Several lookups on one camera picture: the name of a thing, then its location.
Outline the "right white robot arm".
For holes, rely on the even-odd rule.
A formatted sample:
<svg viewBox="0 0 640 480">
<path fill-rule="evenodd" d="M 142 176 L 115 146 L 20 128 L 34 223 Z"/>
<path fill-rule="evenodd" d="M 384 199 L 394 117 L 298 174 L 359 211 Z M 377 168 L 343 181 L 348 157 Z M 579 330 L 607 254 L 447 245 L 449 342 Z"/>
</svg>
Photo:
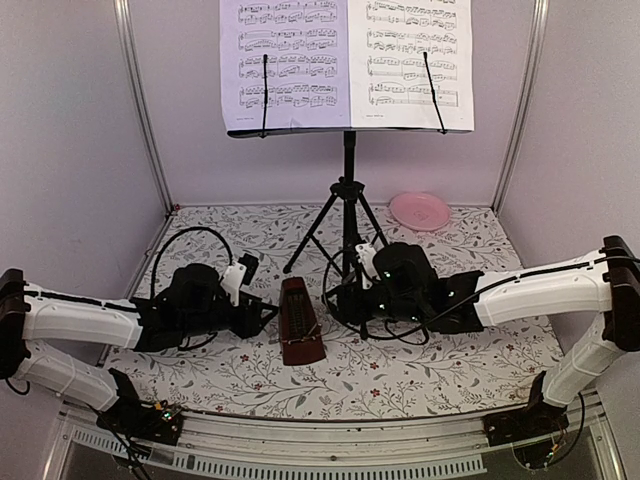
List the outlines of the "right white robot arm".
<svg viewBox="0 0 640 480">
<path fill-rule="evenodd" d="M 592 312 L 583 337 L 535 380 L 517 427 L 537 436 L 556 410 L 622 355 L 639 349 L 639 260 L 619 236 L 564 262 L 515 271 L 473 270 L 440 277 L 418 245 L 376 250 L 361 243 L 344 252 L 354 270 L 321 299 L 332 317 L 366 337 L 373 319 L 413 323 L 412 333 L 481 332 L 538 316 Z"/>
</svg>

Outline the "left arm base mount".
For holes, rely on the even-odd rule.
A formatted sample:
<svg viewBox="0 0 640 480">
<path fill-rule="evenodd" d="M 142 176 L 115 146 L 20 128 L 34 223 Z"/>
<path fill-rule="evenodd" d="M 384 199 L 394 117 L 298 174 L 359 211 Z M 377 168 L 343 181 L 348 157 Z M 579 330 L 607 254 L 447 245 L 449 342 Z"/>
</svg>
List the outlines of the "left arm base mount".
<svg viewBox="0 0 640 480">
<path fill-rule="evenodd" d="M 126 438 L 147 440 L 170 446 L 178 444 L 184 417 L 182 407 L 167 400 L 142 401 L 129 377 L 110 368 L 116 384 L 116 402 L 97 414 L 96 425 Z"/>
</svg>

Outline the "dark red metronome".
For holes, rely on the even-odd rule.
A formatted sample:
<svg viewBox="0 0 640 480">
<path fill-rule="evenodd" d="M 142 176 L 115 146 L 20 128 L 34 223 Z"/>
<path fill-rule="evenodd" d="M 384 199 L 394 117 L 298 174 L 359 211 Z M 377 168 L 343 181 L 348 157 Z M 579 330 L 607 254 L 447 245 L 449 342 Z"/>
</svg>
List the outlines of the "dark red metronome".
<svg viewBox="0 0 640 480">
<path fill-rule="evenodd" d="M 305 366 L 326 358 L 321 327 L 302 277 L 287 278 L 281 284 L 279 338 L 285 366 Z"/>
</svg>

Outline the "purple sheet music paper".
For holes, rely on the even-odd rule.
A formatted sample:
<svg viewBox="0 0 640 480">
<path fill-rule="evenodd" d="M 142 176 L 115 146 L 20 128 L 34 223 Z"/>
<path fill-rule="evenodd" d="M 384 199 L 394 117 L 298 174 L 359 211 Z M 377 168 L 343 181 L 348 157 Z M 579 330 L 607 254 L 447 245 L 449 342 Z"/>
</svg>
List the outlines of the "purple sheet music paper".
<svg viewBox="0 0 640 480">
<path fill-rule="evenodd" d="M 223 1 L 221 108 L 230 132 L 351 125 L 345 1 Z"/>
</svg>

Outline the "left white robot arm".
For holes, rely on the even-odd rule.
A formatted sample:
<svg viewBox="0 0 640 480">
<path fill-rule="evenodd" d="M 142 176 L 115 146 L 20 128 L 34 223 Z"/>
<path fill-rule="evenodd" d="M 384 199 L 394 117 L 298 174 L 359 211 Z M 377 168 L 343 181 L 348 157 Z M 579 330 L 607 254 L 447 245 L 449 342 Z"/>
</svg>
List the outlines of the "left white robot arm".
<svg viewBox="0 0 640 480">
<path fill-rule="evenodd" d="M 19 269 L 1 276 L 1 377 L 38 383 L 85 402 L 128 434 L 148 426 L 127 377 L 88 365 L 51 345 L 70 340 L 156 353 L 178 348 L 193 336 L 228 330 L 241 339 L 258 335 L 277 307 L 245 293 L 246 268 L 224 273 L 204 264 L 177 269 L 167 288 L 149 299 L 101 300 L 29 283 Z"/>
</svg>

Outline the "black perforated music stand desk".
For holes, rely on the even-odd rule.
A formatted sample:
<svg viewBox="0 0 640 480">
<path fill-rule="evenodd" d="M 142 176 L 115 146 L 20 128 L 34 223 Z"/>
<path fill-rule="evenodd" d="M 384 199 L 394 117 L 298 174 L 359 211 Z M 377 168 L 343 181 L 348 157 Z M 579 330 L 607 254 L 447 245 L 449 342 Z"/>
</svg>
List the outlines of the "black perforated music stand desk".
<svg viewBox="0 0 640 480">
<path fill-rule="evenodd" d="M 441 128 L 410 128 L 410 127 L 313 127 L 313 128 L 279 128 L 279 129 L 250 129 L 250 130 L 228 130 L 226 135 L 233 139 L 266 138 L 269 136 L 312 134 L 312 133 L 334 133 L 334 132 L 419 132 L 438 134 L 466 134 L 471 130 Z"/>
</svg>

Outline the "black folding tripod stand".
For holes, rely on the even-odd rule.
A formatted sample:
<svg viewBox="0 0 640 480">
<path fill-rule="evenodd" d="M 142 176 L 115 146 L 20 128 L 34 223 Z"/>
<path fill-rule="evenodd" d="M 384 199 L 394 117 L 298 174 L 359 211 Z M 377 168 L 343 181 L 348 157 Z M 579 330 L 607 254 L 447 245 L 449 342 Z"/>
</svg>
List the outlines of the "black folding tripod stand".
<svg viewBox="0 0 640 480">
<path fill-rule="evenodd" d="M 355 252 L 355 246 L 363 242 L 358 231 L 357 209 L 362 208 L 374 228 L 374 241 L 381 241 L 383 245 L 387 245 L 388 241 L 375 218 L 372 209 L 364 196 L 364 184 L 355 179 L 355 149 L 356 149 L 356 133 L 345 132 L 343 134 L 344 145 L 344 171 L 343 175 L 337 182 L 330 187 L 330 196 L 322 207 L 320 213 L 312 223 L 307 233 L 303 236 L 300 244 L 295 249 L 291 258 L 285 264 L 283 272 L 289 274 L 305 247 L 312 242 L 326 260 L 326 267 L 323 279 L 327 280 L 329 271 L 334 270 L 340 278 L 339 285 L 357 283 L 362 286 L 362 269 L 358 263 Z M 343 226 L 342 226 L 342 248 L 335 254 L 331 255 L 317 238 L 317 231 L 333 207 L 337 200 L 343 202 Z M 322 287 L 321 300 L 327 307 L 327 293 L 331 289 L 326 286 Z M 385 336 L 373 335 L 368 330 L 368 322 L 362 322 L 360 325 L 342 324 L 347 329 L 359 334 L 363 340 L 390 341 L 394 338 L 392 334 Z"/>
</svg>

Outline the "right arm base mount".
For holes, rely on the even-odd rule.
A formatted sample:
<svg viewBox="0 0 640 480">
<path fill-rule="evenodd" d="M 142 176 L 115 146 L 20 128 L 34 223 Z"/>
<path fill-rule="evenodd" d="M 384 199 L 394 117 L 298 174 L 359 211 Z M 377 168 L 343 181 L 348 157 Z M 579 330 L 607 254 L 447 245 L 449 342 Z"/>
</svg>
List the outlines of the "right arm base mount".
<svg viewBox="0 0 640 480">
<path fill-rule="evenodd" d="M 548 435 L 569 426 L 566 406 L 556 407 L 544 402 L 542 388 L 545 375 L 542 372 L 535 377 L 528 403 L 524 407 L 488 414 L 482 418 L 483 431 L 490 446 Z"/>
</svg>

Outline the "white sheet music paper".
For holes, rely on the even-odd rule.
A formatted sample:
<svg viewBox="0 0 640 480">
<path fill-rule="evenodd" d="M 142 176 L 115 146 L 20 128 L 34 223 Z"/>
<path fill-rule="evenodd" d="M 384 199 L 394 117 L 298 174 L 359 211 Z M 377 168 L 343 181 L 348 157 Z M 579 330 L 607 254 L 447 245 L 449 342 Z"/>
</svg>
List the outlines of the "white sheet music paper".
<svg viewBox="0 0 640 480">
<path fill-rule="evenodd" d="M 474 130 L 470 2 L 350 1 L 347 12 L 354 128 Z"/>
</svg>

